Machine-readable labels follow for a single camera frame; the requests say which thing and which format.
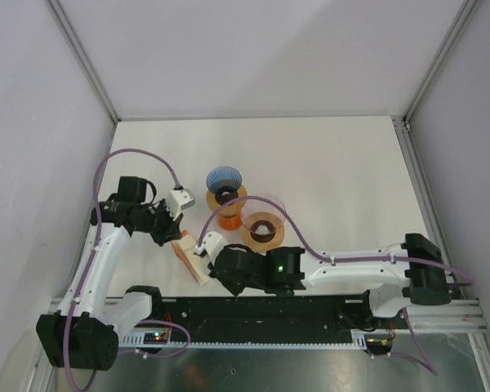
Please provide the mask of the orange glass carafe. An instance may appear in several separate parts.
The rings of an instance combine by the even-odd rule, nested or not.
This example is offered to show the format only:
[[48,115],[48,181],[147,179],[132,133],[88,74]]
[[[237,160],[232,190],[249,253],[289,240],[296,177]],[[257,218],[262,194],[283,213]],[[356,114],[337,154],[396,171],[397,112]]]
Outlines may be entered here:
[[217,223],[223,230],[226,231],[235,231],[242,225],[239,216],[218,216]]

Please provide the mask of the blue glass dripper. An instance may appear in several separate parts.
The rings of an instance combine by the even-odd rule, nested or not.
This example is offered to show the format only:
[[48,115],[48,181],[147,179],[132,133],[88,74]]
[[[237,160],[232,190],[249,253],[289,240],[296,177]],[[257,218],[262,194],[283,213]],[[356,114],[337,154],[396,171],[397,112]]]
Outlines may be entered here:
[[207,189],[214,195],[237,192],[241,185],[241,173],[234,167],[216,167],[208,173],[206,179]]

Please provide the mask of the pink glass dripper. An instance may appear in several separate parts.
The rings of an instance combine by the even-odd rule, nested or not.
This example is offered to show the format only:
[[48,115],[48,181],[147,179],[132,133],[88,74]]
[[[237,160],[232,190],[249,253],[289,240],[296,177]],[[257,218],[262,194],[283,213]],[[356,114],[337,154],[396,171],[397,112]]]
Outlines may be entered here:
[[285,215],[267,202],[248,199],[243,204],[240,219],[252,239],[266,243],[284,226]]

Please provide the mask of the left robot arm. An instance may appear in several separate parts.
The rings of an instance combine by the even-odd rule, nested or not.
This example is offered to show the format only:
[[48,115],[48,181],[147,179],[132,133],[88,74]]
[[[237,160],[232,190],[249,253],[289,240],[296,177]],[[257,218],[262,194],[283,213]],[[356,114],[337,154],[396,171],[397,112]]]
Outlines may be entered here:
[[105,304],[119,258],[134,233],[163,246],[182,237],[183,210],[195,198],[182,186],[165,198],[147,198],[154,184],[123,176],[118,189],[92,210],[86,244],[70,288],[57,310],[39,317],[36,332],[57,368],[107,371],[122,339],[140,322],[152,327],[165,315],[158,287],[134,285],[112,309]]

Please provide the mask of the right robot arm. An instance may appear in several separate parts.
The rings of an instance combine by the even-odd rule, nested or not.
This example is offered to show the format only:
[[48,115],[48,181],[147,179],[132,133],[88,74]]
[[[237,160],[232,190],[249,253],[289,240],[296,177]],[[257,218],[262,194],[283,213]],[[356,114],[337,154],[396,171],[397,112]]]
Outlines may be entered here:
[[210,277],[233,296],[246,288],[291,296],[312,287],[357,285],[368,294],[360,317],[369,327],[380,327],[410,305],[447,305],[452,300],[448,267],[440,250],[422,234],[406,234],[403,243],[372,251],[331,254],[277,247],[258,253],[212,231],[197,251],[208,258]]

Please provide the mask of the coffee filter pack orange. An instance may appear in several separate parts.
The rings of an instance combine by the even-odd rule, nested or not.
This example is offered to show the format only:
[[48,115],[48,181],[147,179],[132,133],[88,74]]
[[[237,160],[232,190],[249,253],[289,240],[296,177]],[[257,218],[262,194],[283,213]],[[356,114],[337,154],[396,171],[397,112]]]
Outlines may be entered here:
[[191,273],[195,281],[200,286],[206,284],[210,278],[202,257],[194,253],[196,239],[187,230],[183,230],[181,239],[172,241],[171,246],[175,255]]

